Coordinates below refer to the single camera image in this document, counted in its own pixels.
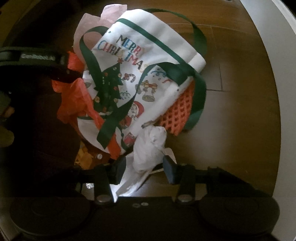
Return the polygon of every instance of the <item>white tissue paper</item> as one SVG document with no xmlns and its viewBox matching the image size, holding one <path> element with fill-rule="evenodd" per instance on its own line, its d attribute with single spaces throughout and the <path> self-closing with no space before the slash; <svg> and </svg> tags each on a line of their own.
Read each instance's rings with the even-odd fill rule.
<svg viewBox="0 0 296 241">
<path fill-rule="evenodd" d="M 137 136 L 133 152 L 126 156 L 126 170 L 119 185 L 110 185 L 114 201 L 137 191 L 153 168 L 162 163 L 165 154 L 173 160 L 170 148 L 164 149 L 166 130 L 162 126 L 147 126 Z"/>
</svg>

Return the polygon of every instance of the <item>white wall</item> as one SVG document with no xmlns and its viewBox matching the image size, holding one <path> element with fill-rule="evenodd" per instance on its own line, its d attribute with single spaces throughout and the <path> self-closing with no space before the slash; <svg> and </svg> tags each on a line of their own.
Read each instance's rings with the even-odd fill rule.
<svg viewBox="0 0 296 241">
<path fill-rule="evenodd" d="M 296 20 L 280 0 L 241 0 L 268 53 L 279 96 L 281 154 L 274 198 L 280 218 L 273 234 L 296 236 Z"/>
</svg>

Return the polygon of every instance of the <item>orange foam net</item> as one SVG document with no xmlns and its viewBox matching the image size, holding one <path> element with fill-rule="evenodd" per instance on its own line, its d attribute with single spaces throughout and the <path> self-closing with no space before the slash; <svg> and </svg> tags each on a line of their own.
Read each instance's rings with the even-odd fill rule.
<svg viewBox="0 0 296 241">
<path fill-rule="evenodd" d="M 159 119 L 159 125 L 175 136 L 183 130 L 190 116 L 194 86 L 194 81 L 192 81 L 184 93 Z"/>
</svg>

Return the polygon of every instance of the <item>white fabric bag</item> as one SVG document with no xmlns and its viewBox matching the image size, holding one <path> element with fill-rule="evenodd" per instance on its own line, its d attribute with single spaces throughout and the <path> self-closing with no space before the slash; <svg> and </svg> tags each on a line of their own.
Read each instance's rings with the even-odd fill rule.
<svg viewBox="0 0 296 241">
<path fill-rule="evenodd" d="M 178 86 L 159 65 L 149 68 L 148 72 L 147 67 L 162 62 L 185 63 L 200 72 L 206 64 L 177 32 L 141 9 L 124 12 L 91 52 L 102 72 L 102 83 L 98 87 L 86 61 L 89 70 L 84 72 L 83 79 L 94 100 L 94 109 L 107 121 L 113 111 L 118 112 L 124 104 L 131 103 L 115 130 L 121 153 L 133 145 L 142 128 L 154 124 L 174 104 L 193 80 L 186 76 Z M 92 119 L 79 117 L 78 127 L 92 145 L 109 152 L 106 143 L 100 141 L 99 129 Z"/>
</svg>

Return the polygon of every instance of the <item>star print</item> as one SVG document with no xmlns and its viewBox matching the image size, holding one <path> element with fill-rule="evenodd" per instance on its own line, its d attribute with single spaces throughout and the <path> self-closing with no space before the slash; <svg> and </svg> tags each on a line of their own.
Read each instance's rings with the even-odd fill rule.
<svg viewBox="0 0 296 241">
<path fill-rule="evenodd" d="M 122 64 L 123 63 L 123 59 L 122 58 L 118 58 L 117 62 L 120 63 L 120 64 Z"/>
</svg>

